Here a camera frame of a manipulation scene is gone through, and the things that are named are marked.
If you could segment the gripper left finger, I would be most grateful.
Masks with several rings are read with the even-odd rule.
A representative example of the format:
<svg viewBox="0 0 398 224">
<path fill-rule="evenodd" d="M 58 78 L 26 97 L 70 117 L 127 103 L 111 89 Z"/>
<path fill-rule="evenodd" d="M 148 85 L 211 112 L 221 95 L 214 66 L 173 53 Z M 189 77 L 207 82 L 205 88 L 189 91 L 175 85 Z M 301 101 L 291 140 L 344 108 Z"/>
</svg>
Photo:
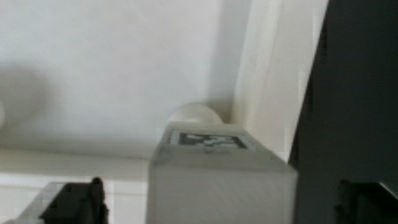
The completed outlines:
<svg viewBox="0 0 398 224">
<path fill-rule="evenodd" d="M 49 182 L 13 224 L 108 224 L 100 178 L 88 182 Z"/>
</svg>

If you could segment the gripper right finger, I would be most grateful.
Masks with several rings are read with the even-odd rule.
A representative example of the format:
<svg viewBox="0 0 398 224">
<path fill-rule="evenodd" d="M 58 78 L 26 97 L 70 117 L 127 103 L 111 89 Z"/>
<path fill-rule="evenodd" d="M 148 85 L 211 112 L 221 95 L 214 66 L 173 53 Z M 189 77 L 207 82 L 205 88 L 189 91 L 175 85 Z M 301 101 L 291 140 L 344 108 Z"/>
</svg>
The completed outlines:
<svg viewBox="0 0 398 224">
<path fill-rule="evenodd" d="M 398 224 L 398 185 L 351 182 L 337 185 L 335 224 Z"/>
</svg>

